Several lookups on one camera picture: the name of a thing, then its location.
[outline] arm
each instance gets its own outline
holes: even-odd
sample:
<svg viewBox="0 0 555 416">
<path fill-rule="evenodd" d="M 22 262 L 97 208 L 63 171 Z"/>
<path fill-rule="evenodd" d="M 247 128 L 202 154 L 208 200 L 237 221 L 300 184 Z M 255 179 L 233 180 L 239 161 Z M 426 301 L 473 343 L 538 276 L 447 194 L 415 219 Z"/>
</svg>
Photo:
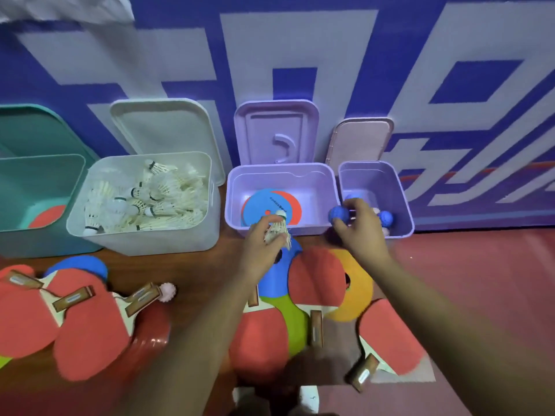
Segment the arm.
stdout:
<svg viewBox="0 0 555 416">
<path fill-rule="evenodd" d="M 427 350 L 454 391 L 475 415 L 555 414 L 551 361 L 516 344 L 482 318 L 455 307 L 405 272 L 389 255 L 378 217 L 359 198 L 351 227 L 334 228 L 358 263 Z"/>
<path fill-rule="evenodd" d="M 172 332 L 163 355 L 141 375 L 118 415 L 202 414 L 249 294 L 285 245 L 284 235 L 264 244 L 270 222 L 280 219 L 265 216 L 251 228 L 237 273 L 189 327 Z"/>
</svg>

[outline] white bin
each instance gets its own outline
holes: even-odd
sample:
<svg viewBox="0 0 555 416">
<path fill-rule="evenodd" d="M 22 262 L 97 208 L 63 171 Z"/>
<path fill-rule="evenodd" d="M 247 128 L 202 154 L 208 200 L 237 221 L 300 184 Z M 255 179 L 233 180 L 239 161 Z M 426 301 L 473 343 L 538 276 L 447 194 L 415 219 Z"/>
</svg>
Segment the white bin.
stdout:
<svg viewBox="0 0 555 416">
<path fill-rule="evenodd" d="M 141 232 L 97 233 L 83 236 L 85 228 L 84 205 L 92 184 L 102 169 L 114 168 L 135 176 L 144 169 L 145 159 L 184 169 L 191 164 L 199 174 L 206 175 L 209 187 L 208 211 L 204 219 L 189 229 L 158 229 Z M 205 251 L 212 248 L 220 236 L 220 192 L 214 181 L 212 159 L 203 152 L 155 153 L 150 155 L 110 156 L 90 167 L 79 195 L 66 222 L 67 231 L 76 237 L 127 256 L 169 254 L 177 252 Z"/>
</svg>

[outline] paddle handle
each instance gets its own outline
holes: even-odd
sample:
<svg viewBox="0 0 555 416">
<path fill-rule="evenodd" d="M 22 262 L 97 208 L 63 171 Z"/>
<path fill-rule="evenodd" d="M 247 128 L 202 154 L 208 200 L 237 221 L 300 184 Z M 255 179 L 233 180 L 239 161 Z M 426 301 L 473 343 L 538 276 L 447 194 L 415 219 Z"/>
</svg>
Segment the paddle handle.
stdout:
<svg viewBox="0 0 555 416">
<path fill-rule="evenodd" d="M 249 306 L 249 308 L 258 307 L 258 286 L 256 286 L 250 293 L 249 299 L 247 300 L 246 304 Z"/>
<path fill-rule="evenodd" d="M 351 378 L 351 385 L 355 387 L 359 393 L 362 393 L 364 384 L 368 378 L 372 378 L 376 373 L 379 364 L 380 362 L 375 358 L 375 356 L 370 354 L 364 359 L 364 361 L 355 367 Z"/>
<path fill-rule="evenodd" d="M 134 299 L 125 308 L 125 312 L 127 313 L 128 317 L 131 317 L 142 309 L 148 307 L 151 303 L 162 296 L 160 288 L 153 283 L 149 283 L 143 286 L 137 292 L 131 295 Z"/>
<path fill-rule="evenodd" d="M 10 270 L 8 276 L 5 277 L 4 280 L 13 285 L 27 287 L 29 289 L 40 289 L 44 285 L 39 279 L 27 276 L 16 270 Z"/>
<path fill-rule="evenodd" d="M 64 311 L 68 308 L 71 308 L 78 303 L 81 303 L 84 300 L 90 299 L 94 296 L 94 289 L 92 286 L 85 286 L 77 289 L 72 294 L 64 296 L 59 300 L 56 300 L 52 303 L 52 306 L 56 310 L 56 312 Z"/>
<path fill-rule="evenodd" d="M 310 310 L 310 345 L 323 347 L 322 311 Z"/>
</svg>

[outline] brown table surface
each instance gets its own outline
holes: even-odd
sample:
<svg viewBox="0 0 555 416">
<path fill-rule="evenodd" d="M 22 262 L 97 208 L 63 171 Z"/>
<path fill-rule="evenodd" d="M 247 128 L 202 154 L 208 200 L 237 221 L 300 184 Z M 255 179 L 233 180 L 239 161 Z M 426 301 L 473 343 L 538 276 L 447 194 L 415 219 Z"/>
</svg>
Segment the brown table surface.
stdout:
<svg viewBox="0 0 555 416">
<path fill-rule="evenodd" d="M 107 249 L 93 253 L 108 266 L 112 290 L 130 294 L 147 282 L 171 282 L 177 286 L 178 291 L 176 299 L 170 303 L 172 325 L 187 325 L 232 275 L 240 256 L 243 238 L 224 221 L 225 186 L 220 188 L 220 193 L 220 238 L 208 251 L 139 257 L 127 257 Z M 331 246 L 331 239 L 324 235 L 297 238 L 304 248 L 312 245 Z M 5 265 L 31 265 L 40 274 L 63 258 L 65 257 L 17 259 L 9 260 Z M 309 350 L 304 350 L 295 356 L 281 383 L 333 385 L 344 382 L 345 373 L 361 353 L 354 336 L 354 322 L 327 321 L 326 325 L 326 344 L 330 346 L 324 354 L 313 356 Z M 54 387 L 65 384 L 67 382 L 57 373 L 52 347 L 26 358 L 13 360 L 0 369 L 0 391 L 31 391 L 45 385 Z"/>
</svg>

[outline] purple bin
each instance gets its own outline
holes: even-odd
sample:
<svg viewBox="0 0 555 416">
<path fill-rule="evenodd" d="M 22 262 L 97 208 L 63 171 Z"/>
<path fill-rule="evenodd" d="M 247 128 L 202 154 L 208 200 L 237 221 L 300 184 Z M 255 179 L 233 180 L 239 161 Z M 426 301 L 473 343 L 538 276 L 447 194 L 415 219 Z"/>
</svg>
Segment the purple bin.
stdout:
<svg viewBox="0 0 555 416">
<path fill-rule="evenodd" d="M 225 221 L 245 236 L 248 227 L 241 225 L 241 209 L 256 191 L 271 188 L 287 191 L 302 208 L 299 224 L 288 225 L 291 235 L 320 235 L 331 224 L 328 213 L 339 205 L 333 170 L 320 163 L 243 165 L 227 177 Z"/>
<path fill-rule="evenodd" d="M 341 196 L 359 197 L 371 207 L 387 210 L 393 214 L 394 222 L 390 236 L 406 238 L 415 230 L 411 210 L 397 172 L 387 162 L 343 162 L 338 169 Z"/>
</svg>

